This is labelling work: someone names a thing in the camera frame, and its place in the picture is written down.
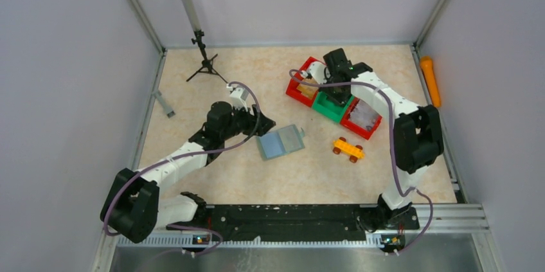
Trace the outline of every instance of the gray floor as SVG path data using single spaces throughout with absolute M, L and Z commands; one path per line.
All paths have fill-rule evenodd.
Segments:
M 337 272 L 481 271 L 471 235 L 426 235 L 407 253 L 385 257 L 377 249 L 218 249 L 192 259 L 168 248 L 118 247 L 111 272 Z

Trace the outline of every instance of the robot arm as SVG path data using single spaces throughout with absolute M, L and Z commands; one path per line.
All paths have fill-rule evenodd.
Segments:
M 443 137 L 437 108 L 432 105 L 421 107 L 405 99 L 384 83 L 367 64 L 360 62 L 353 65 L 346 58 L 342 48 L 326 54 L 324 61 L 325 65 L 320 62 L 312 63 L 307 69 L 307 74 L 303 75 L 310 75 L 318 84 L 352 82 L 349 86 L 320 87 L 319 90 L 327 94 L 331 101 L 338 105 L 346 105 L 353 95 L 369 104 L 385 119 L 389 119 L 390 110 L 386 99 L 378 90 L 391 101 L 394 120 L 391 139 L 395 151 L 397 177 L 378 200 L 381 219 L 379 222 L 381 225 L 387 224 L 410 208 L 412 196 L 409 194 L 416 189 L 428 166 L 443 153 Z
M 247 96 L 248 91 L 237 87 L 232 89 L 230 95 L 233 106 L 227 102 L 212 104 L 201 129 L 175 152 L 152 165 L 153 168 L 141 168 L 136 172 L 127 168 L 121 170 L 102 208 L 101 221 L 104 222 L 117 193 L 137 172 L 143 170 L 146 172 L 121 194 L 112 209 L 108 225 L 132 242 L 139 243 L 154 228 L 192 220 L 198 204 L 191 196 L 178 195 L 172 199 L 162 199 L 160 204 L 159 197 L 185 175 L 214 161 L 225 148 L 226 140 L 240 133 L 262 136 L 276 125 L 263 113 L 258 113 L 256 105 L 253 105 L 252 114 L 246 107 Z

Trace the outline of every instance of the orange baseball bat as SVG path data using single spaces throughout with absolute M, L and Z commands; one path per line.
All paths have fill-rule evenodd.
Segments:
M 437 82 L 435 81 L 435 74 L 433 73 L 433 61 L 430 57 L 422 57 L 420 59 L 420 68 L 427 84 L 427 90 L 431 97 L 431 103 L 435 107 L 441 107 L 441 98 L 439 97 L 439 89 L 437 89 Z

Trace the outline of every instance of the gray panel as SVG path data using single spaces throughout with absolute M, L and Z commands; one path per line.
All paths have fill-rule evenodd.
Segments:
M 399 257 L 378 249 L 218 249 L 192 259 L 179 251 L 153 261 L 165 248 L 117 248 L 111 272 L 479 272 L 471 235 L 426 235 Z
M 545 0 L 451 0 L 422 48 L 465 191 L 509 271 L 542 271 Z
M 412 42 L 437 0 L 193 0 L 210 45 Z M 192 46 L 180 0 L 140 0 L 166 47 Z
M 0 271 L 88 271 L 159 57 L 126 0 L 0 5 Z

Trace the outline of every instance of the metal frame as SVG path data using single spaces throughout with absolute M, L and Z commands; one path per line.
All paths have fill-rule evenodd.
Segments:
M 427 90 L 427 86 L 425 84 L 424 76 L 422 74 L 422 71 L 419 67 L 419 60 L 420 60 L 420 52 L 419 49 L 421 45 L 425 42 L 427 36 L 429 35 L 431 29 L 433 28 L 435 22 L 439 19 L 441 16 L 442 10 L 445 8 L 449 0 L 439 0 L 434 7 L 433 11 L 431 12 L 428 20 L 424 24 L 424 27 L 422 28 L 422 31 L 420 32 L 418 38 L 412 45 L 412 54 L 413 58 L 415 60 L 415 66 L 416 70 L 418 72 L 418 76 L 420 78 L 420 81 L 422 83 L 422 89 L 424 90 L 426 100 L 428 104 L 431 103 L 431 99 L 429 97 L 429 92 Z M 154 107 L 154 97 L 153 92 L 157 91 L 159 86 L 159 81 L 161 80 L 161 75 L 163 72 L 165 59 L 166 59 L 166 50 L 162 46 L 157 34 L 155 33 L 155 30 L 153 29 L 153 26 L 151 25 L 151 22 L 148 20 L 145 12 L 143 11 L 140 3 L 138 0 L 128 0 L 129 4 L 135 11 L 136 17 L 138 18 L 139 22 L 141 23 L 144 30 L 147 32 L 150 40 L 154 43 L 154 46 L 160 52 L 161 58 L 159 61 L 159 65 L 157 67 L 157 73 L 154 78 L 154 83 L 152 90 L 150 92 L 150 98 L 148 99 L 148 107 L 145 113 L 145 118 L 141 127 L 141 132 L 138 135 L 138 144 L 135 148 L 135 152 L 130 164 L 131 168 L 137 168 L 139 164 L 139 160 L 141 157 L 141 153 L 143 150 L 145 138 L 147 129 L 150 123 L 151 114 Z M 448 145 L 447 141 L 448 135 L 445 132 L 445 129 L 443 129 L 443 139 L 445 142 L 445 160 L 447 163 L 447 168 L 449 169 L 453 188 L 455 190 L 455 193 L 460 194 L 460 196 L 457 195 L 458 198 L 458 204 L 434 204 L 433 205 L 433 222 L 431 223 L 430 228 L 428 229 L 427 233 L 430 234 L 459 234 L 459 233 L 467 233 L 471 234 L 472 238 L 474 240 L 474 244 L 476 247 L 476 251 L 479 257 L 479 260 L 481 262 L 481 267 L 484 272 L 489 271 L 504 271 L 503 265 L 497 255 L 496 246 L 494 244 L 494 241 L 492 239 L 492 236 L 490 234 L 490 228 L 488 225 L 488 221 L 486 218 L 486 215 L 484 213 L 483 207 L 480 204 L 466 204 L 465 199 L 467 198 L 464 194 L 464 184 L 463 181 L 458 174 L 458 171 L 456 170 L 456 165 L 454 163 L 454 158 L 452 156 L 452 150 Z M 430 215 L 430 207 L 426 204 L 415 204 L 414 207 L 416 208 L 417 215 L 420 219 L 424 220 L 427 219 Z M 380 235 L 387 235 L 395 233 L 395 231 L 388 231 L 388 230 L 381 230 L 377 231 L 373 235 L 369 235 L 371 241 L 367 241 L 367 243 L 360 244 L 359 247 L 365 247 L 365 245 L 370 246 L 373 244 L 373 242 L 376 242 L 376 238 Z M 408 230 L 407 233 L 418 233 L 418 230 Z M 169 239 L 158 239 L 161 237 L 164 237 L 166 235 L 172 235 L 172 232 L 165 233 L 165 232 L 156 232 L 153 236 L 150 236 L 152 242 L 160 242 L 160 243 L 169 243 Z M 114 251 L 117 245 L 120 246 L 128 246 L 128 241 L 124 238 L 119 237 L 108 237 L 102 232 L 102 236 L 98 245 L 98 251 L 95 256 L 94 264 L 92 271 L 99 272 L 99 271 L 109 271 L 113 257 L 114 257 Z M 297 245 L 296 247 L 307 247 L 309 245 Z M 266 244 L 263 244 L 260 241 L 253 241 L 250 242 L 248 245 L 244 243 L 232 243 L 232 244 L 226 244 L 225 247 L 271 247 Z M 340 244 L 331 245 L 331 247 L 343 247 Z

